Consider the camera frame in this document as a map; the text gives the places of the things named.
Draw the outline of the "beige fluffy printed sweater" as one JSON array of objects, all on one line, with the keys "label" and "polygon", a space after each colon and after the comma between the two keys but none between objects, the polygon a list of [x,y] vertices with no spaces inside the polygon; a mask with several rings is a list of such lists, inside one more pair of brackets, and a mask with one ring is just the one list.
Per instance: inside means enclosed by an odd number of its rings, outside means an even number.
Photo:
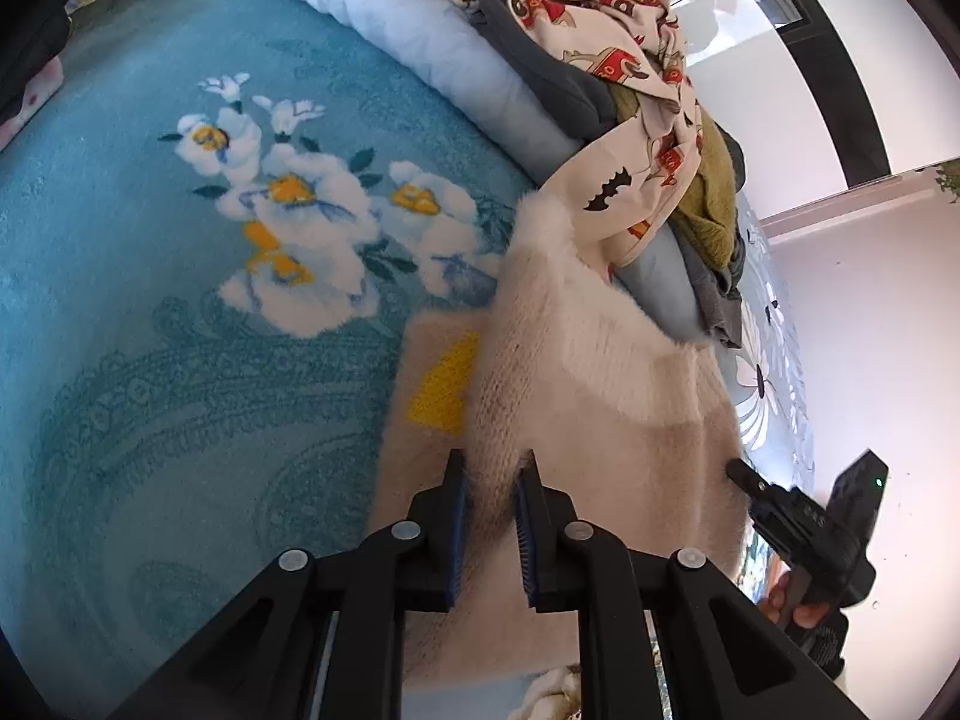
[{"label": "beige fluffy printed sweater", "polygon": [[703,551],[740,566],[747,502],[726,466],[742,450],[713,346],[668,337],[574,249],[573,221],[523,198],[485,309],[425,310],[405,328],[371,525],[395,522],[466,457],[469,528],[446,614],[405,626],[404,679],[454,688],[566,667],[576,622],[527,604],[512,486],[526,458],[589,522],[633,550]]}]

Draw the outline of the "olive green knit sweater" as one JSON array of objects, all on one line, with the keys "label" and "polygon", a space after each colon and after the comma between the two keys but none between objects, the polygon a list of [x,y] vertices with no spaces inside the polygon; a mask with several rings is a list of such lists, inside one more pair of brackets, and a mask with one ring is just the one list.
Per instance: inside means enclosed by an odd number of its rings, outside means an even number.
[{"label": "olive green knit sweater", "polygon": [[[619,122],[638,112],[640,103],[636,93],[610,83],[607,86]],[[721,271],[732,266],[736,249],[736,170],[731,148],[724,140],[726,132],[699,104],[698,112],[701,119],[700,167],[667,221],[675,224],[682,242],[692,244],[695,254],[709,270]],[[647,221],[635,224],[628,232],[636,239],[636,245],[628,250],[628,254],[620,255],[619,260],[613,260],[613,255],[608,254],[612,268],[623,268],[636,262],[652,245],[654,231]]]}]

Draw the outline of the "cream car print pajamas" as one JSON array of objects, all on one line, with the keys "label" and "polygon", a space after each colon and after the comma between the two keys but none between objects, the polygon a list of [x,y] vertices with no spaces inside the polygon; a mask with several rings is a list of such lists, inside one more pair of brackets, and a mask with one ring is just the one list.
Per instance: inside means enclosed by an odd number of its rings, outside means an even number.
[{"label": "cream car print pajamas", "polygon": [[670,0],[451,0],[579,148],[545,192],[608,275],[674,213],[701,161],[701,109]]}]

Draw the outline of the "teal floral bed blanket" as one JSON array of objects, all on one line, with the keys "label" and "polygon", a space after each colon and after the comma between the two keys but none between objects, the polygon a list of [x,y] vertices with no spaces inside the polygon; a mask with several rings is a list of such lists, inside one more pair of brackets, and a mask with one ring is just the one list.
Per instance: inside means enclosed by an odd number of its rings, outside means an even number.
[{"label": "teal floral bed blanket", "polygon": [[301,0],[75,0],[2,154],[2,628],[114,710],[366,530],[405,328],[493,298],[521,168]]}]

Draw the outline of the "white and black wardrobe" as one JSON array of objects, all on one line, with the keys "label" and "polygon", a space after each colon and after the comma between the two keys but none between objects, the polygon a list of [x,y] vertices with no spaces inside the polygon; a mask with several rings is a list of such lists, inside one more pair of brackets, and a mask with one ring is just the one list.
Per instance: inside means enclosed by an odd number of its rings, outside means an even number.
[{"label": "white and black wardrobe", "polygon": [[958,73],[908,0],[674,0],[762,220],[958,154]]}]

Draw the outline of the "dark grey garment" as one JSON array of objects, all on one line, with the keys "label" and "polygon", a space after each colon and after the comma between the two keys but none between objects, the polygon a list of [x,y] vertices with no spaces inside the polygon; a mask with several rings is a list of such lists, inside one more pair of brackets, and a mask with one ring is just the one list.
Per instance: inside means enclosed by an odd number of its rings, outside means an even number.
[{"label": "dark grey garment", "polygon": [[[563,64],[537,46],[514,18],[517,4],[519,0],[478,0],[470,7],[470,22],[523,78],[566,135],[589,143],[610,132],[620,123],[608,93],[610,82]],[[633,91],[619,83],[610,84]],[[742,148],[727,132],[724,140],[734,158],[737,192],[745,182]],[[651,247],[640,254],[636,262],[613,268],[613,282],[628,291],[662,330],[677,340],[704,337],[724,348],[739,348],[742,344],[739,284],[747,252],[739,227],[737,199],[736,211],[732,266],[721,271],[709,270],[695,254],[692,244],[682,242],[679,230],[668,221],[654,234]]]}]

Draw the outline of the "light blue floral quilt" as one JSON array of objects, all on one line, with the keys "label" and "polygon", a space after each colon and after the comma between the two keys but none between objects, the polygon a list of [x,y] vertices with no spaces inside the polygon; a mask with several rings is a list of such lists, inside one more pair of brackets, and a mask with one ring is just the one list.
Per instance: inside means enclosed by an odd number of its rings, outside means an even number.
[{"label": "light blue floral quilt", "polygon": [[[541,184],[578,149],[516,71],[449,0],[301,0],[335,18],[443,94]],[[814,486],[799,341],[770,244],[748,200],[737,202],[743,243],[740,348],[719,356],[750,460],[765,478]]]}]

